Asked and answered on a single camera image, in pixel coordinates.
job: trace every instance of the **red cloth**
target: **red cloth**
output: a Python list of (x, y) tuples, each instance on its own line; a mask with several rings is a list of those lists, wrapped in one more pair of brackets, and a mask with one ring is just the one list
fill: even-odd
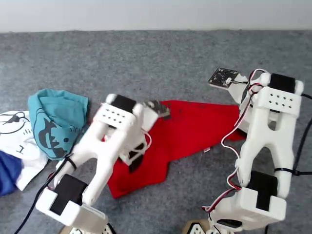
[[(149, 131), (152, 145), (143, 156), (141, 165), (132, 173), (118, 160), (108, 186), (118, 198), (146, 185), (166, 179), (168, 162), (190, 156), (218, 144), (232, 130), (238, 119), (235, 105), (218, 105), (187, 101), (162, 101), (171, 118), (160, 118)], [(234, 132), (229, 139), (244, 139)]]

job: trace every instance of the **circuit board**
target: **circuit board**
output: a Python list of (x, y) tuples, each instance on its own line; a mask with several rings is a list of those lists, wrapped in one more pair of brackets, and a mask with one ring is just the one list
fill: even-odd
[(239, 74), (238, 71), (225, 69), (225, 68), (218, 68), (214, 74), (208, 80), (210, 85), (215, 85), (222, 88), (229, 88), (232, 84), (231, 82), (226, 82), (229, 78), (234, 80), (237, 75)]

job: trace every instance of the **cartoon print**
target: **cartoon print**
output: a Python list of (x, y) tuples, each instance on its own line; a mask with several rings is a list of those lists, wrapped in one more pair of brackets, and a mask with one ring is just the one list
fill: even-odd
[(0, 115), (0, 136), (2, 134), (11, 134), (22, 129), (29, 119), (25, 117), (22, 111), (10, 111)]
[(55, 158), (62, 158), (70, 153), (71, 145), (75, 139), (76, 129), (73, 126), (62, 128), (47, 118), (42, 109), (37, 110), (34, 132), (38, 146), (47, 153), (55, 155)]

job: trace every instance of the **clothing pile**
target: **clothing pile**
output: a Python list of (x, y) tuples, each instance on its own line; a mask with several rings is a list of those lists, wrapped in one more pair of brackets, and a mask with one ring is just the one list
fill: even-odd
[(0, 114), (0, 196), (23, 191), (48, 159), (70, 152), (87, 106), (86, 97), (44, 89), (29, 97), (29, 111)]

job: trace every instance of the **gray carpet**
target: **gray carpet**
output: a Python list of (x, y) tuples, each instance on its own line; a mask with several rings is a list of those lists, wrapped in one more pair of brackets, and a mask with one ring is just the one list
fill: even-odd
[[(226, 91), (207, 85), (217, 67), (249, 74), (262, 67), (296, 77), (312, 94), (310, 31), (141, 31), (0, 34), (0, 112), (27, 109), (27, 98), (42, 88), (87, 96), (91, 114), (110, 92), (138, 101), (157, 98), (234, 103)], [(312, 114), (303, 100), (293, 148), (296, 151)], [(243, 142), (233, 143), (240, 147)], [(312, 170), (311, 136), (299, 168)], [(166, 182), (112, 199), (106, 187), (95, 207), (105, 212), (119, 234), (178, 234), (187, 220), (204, 218), (209, 205), (226, 188), (235, 156), (220, 146), (208, 153), (174, 161)], [(50, 163), (24, 192), (0, 198), (1, 233), (10, 234), (25, 217)], [(254, 168), (271, 173), (270, 153), (263, 150)], [(75, 174), (89, 182), (95, 161)], [(284, 222), (269, 233), (309, 233), (312, 228), (310, 177), (295, 177)], [(21, 233), (54, 234), (61, 225), (34, 210)], [(257, 230), (248, 233), (262, 233)]]

